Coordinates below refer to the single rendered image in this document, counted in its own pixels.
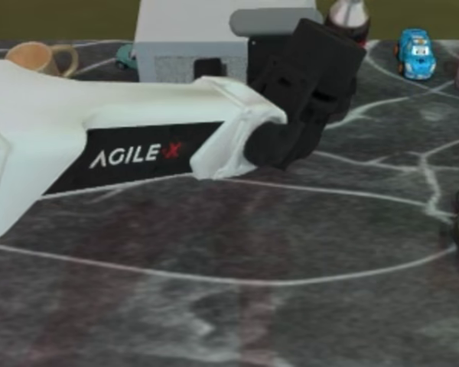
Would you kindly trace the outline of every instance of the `black marble surface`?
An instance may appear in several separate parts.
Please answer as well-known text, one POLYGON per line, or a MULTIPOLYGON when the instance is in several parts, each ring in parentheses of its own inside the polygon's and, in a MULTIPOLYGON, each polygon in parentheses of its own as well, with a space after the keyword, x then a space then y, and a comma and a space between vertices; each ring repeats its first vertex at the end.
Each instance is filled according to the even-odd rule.
MULTIPOLYGON (((120 45, 76 43, 77 79, 136 81, 120 45)), ((0 367, 459 367, 459 42, 423 83, 392 45, 286 173, 37 203, 0 239, 0 367)))

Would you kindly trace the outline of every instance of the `green wall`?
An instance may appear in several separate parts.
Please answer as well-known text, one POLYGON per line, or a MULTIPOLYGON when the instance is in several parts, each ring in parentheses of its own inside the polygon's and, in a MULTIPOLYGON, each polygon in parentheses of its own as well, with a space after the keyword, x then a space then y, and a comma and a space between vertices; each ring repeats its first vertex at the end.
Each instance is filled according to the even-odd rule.
MULTIPOLYGON (((3 39, 132 39, 139 0, 0 0, 3 39)), ((317 0, 325 14, 334 0, 317 0)), ((397 38, 406 27, 459 38, 459 0, 366 0, 371 36, 397 38)))

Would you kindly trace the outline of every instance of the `mug handle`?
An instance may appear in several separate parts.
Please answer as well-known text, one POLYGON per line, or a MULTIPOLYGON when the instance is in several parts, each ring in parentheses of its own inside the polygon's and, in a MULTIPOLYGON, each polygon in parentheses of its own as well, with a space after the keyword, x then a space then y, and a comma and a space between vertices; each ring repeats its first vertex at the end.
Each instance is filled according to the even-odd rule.
POLYGON ((67 52, 70 54, 71 65, 68 67, 68 69, 63 71, 60 75, 63 78, 71 77, 78 70, 78 66, 80 65, 77 50, 75 50, 75 48, 69 44, 55 44, 53 46, 50 46, 50 48, 53 51, 53 55, 57 55, 61 52, 67 52))

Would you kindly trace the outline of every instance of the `mug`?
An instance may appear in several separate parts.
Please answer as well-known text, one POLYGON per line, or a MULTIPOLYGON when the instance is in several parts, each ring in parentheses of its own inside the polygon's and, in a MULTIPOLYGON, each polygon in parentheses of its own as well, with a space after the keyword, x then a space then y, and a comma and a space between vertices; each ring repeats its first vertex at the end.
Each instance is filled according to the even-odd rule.
POLYGON ((63 78, 71 77, 79 66, 77 50, 69 44, 48 46, 41 42, 24 42, 10 49, 5 55, 5 59, 25 69, 51 76, 62 76, 63 78), (70 54, 71 64, 68 69, 60 72, 54 56, 62 52, 70 54))

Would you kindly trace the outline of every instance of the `robotic arm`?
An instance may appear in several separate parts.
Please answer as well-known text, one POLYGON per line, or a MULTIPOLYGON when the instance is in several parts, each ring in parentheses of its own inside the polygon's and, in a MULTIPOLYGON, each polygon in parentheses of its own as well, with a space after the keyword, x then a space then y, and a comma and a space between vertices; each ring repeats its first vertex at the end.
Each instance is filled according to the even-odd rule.
POLYGON ((303 19, 251 86, 81 82, 0 60, 0 236, 45 196, 285 169, 316 148, 364 56, 303 19))

